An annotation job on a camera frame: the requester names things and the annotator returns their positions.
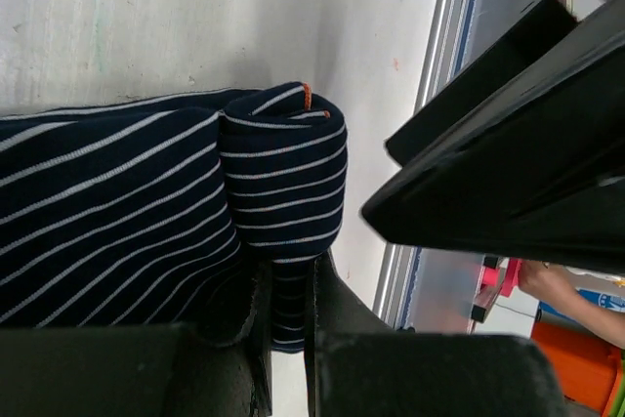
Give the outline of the orange plastic crate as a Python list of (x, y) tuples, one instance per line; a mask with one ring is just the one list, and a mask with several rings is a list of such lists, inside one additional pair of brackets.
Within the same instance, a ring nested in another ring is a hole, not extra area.
[(537, 322), (531, 339), (550, 360), (565, 397), (601, 416), (624, 414), (624, 351), (556, 324)]

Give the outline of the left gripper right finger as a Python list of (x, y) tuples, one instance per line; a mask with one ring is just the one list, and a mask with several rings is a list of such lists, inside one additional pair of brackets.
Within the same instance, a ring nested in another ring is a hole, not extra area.
[(307, 278), (305, 366), (311, 416), (564, 416), (548, 359), (506, 335), (394, 330), (336, 273)]

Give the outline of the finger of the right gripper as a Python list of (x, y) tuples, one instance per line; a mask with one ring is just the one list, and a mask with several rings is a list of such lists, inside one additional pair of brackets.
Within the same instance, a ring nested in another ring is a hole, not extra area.
[(624, 270), (624, 39), (527, 102), (501, 99), (362, 207), (394, 244)]
[(400, 166), (556, 45), (591, 45), (624, 30), (624, 0), (609, 0), (578, 21), (559, 0), (537, 0), (386, 141)]

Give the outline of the aluminium rail frame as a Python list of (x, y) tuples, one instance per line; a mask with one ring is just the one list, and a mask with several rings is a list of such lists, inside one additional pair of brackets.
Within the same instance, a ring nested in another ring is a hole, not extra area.
[[(498, 39), (534, 0), (437, 0), (415, 106), (423, 107)], [(579, 19), (602, 0), (561, 0)], [(373, 311), (395, 329), (529, 336), (538, 303), (519, 291), (471, 319), (483, 257), (387, 245)]]

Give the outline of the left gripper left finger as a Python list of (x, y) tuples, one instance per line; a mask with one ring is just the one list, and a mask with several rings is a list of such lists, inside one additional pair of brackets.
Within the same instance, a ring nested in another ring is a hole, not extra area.
[(222, 284), (198, 322), (1, 332), (4, 416), (271, 415), (271, 268)]

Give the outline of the person's forearm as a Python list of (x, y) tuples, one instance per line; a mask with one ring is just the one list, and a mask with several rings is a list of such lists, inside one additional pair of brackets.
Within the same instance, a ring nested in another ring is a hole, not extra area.
[(549, 304), (614, 347), (624, 349), (624, 314), (583, 298), (569, 282), (567, 269), (538, 261), (523, 261), (518, 286), (525, 294)]

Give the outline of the striped blue cloth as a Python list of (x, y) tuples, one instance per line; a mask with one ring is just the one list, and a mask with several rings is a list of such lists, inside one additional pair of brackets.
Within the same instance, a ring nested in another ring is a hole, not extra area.
[(249, 316), (271, 266), (271, 340), (305, 343), (309, 267), (341, 229), (343, 112), (304, 82), (1, 119), (1, 323)]

